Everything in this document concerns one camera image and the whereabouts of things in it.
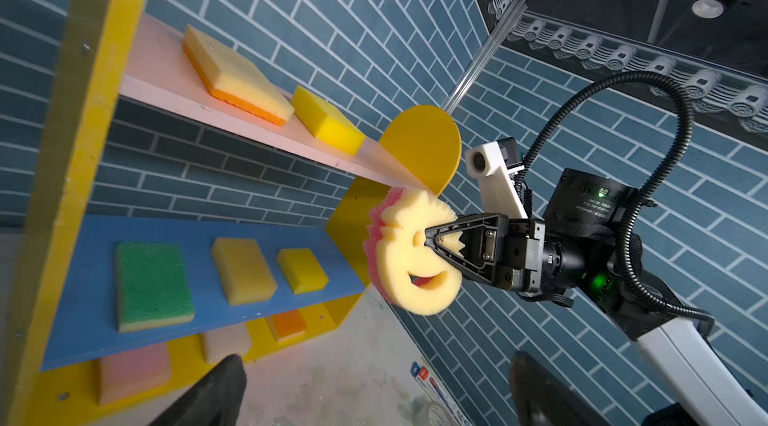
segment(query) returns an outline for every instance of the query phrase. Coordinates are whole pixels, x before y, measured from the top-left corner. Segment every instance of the brick wall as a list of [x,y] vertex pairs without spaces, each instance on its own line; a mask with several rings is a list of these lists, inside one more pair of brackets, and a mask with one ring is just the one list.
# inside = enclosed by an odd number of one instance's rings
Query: brick wall
[[[20,225],[69,0],[0,0],[0,224]],[[147,0],[308,86],[378,139],[400,111],[440,104],[488,36],[475,0]],[[322,226],[352,178],[122,100],[88,211]]]
[[[501,49],[454,114],[465,148],[506,136],[529,146],[586,84]],[[593,96],[563,122],[526,175],[534,210],[543,213],[563,168],[639,187],[667,151],[675,125],[675,116],[629,96]],[[459,212],[479,211],[463,160],[443,199]],[[697,126],[681,165],[654,199],[660,206],[644,209],[635,229],[644,266],[715,315],[712,345],[768,408],[768,155]],[[507,381],[517,350],[535,356],[616,426],[639,424],[672,402],[624,334],[586,297],[574,298],[569,310],[465,282],[440,315],[396,311],[478,426],[517,424]]]

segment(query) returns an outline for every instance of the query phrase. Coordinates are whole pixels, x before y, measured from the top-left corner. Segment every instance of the green sponge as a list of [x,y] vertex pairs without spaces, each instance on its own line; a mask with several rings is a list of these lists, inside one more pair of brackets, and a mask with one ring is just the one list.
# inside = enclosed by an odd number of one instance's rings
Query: green sponge
[[194,318],[178,245],[121,242],[115,252],[115,273],[120,332],[179,325]]

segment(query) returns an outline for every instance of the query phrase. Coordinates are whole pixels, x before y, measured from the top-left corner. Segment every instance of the shelf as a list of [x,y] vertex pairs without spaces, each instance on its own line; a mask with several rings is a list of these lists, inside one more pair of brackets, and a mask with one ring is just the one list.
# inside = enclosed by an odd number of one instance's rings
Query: shelf
[[212,97],[182,51],[181,41],[179,31],[143,16],[120,94],[388,186],[426,189],[371,138],[351,156],[315,139],[295,116],[275,126]]
[[[272,299],[242,306],[231,306],[226,301],[210,252],[217,237],[258,241],[277,282]],[[114,248],[122,241],[172,242],[180,246],[195,306],[192,322],[118,333]],[[311,248],[328,276],[327,286],[321,291],[294,295],[277,264],[277,253],[282,248]],[[42,370],[331,302],[364,290],[358,275],[321,228],[88,215],[74,249]]]
[[[275,342],[265,319],[246,323],[254,346],[243,357],[253,361],[282,348],[335,329],[338,325],[322,304],[301,309],[306,321],[306,332],[284,342]],[[213,366],[204,360],[203,346],[197,335],[168,342],[171,377],[165,386],[156,388],[112,404],[98,403],[98,364],[88,361],[40,374],[34,387],[32,408],[28,410],[27,424],[84,424],[119,411],[148,398],[187,387],[203,377]]]

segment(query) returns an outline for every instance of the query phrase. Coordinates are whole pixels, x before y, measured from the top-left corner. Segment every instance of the rounded yellow panel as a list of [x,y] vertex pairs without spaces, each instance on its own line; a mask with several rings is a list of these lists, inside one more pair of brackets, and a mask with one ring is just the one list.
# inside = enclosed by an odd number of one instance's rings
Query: rounded yellow panel
[[456,123],[436,106],[414,106],[398,114],[379,143],[436,196],[456,174],[462,157]]

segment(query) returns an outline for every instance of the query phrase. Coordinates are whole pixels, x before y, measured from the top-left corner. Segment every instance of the sponge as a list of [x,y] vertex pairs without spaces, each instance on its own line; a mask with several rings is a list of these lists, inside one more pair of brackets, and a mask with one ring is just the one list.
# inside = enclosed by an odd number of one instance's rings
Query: sponge
[[277,283],[255,239],[216,238],[213,254],[232,306],[268,301],[275,294]]
[[354,156],[366,140],[339,108],[302,86],[296,88],[291,104],[312,136],[323,143]]
[[306,331],[306,321],[298,309],[269,316],[266,324],[270,326],[270,331],[277,342],[294,338]]
[[119,243],[115,277],[120,332],[179,325],[194,319],[192,293],[178,245]]
[[[449,306],[462,285],[462,274],[424,246],[424,230],[455,221],[450,206],[424,190],[392,188],[370,211],[370,218],[370,237],[362,246],[371,282],[384,299],[424,316]],[[461,255],[460,237],[460,232],[446,235],[441,243]]]
[[206,33],[187,26],[184,52],[208,93],[282,126],[293,107],[253,63]]
[[170,381],[167,343],[112,354],[98,360],[99,403],[120,401],[159,388]]
[[319,291],[328,284],[326,272],[309,249],[281,249],[277,263],[295,295]]
[[230,354],[245,356],[254,345],[244,322],[206,331],[200,334],[200,338],[203,340],[205,362],[208,364],[218,364]]

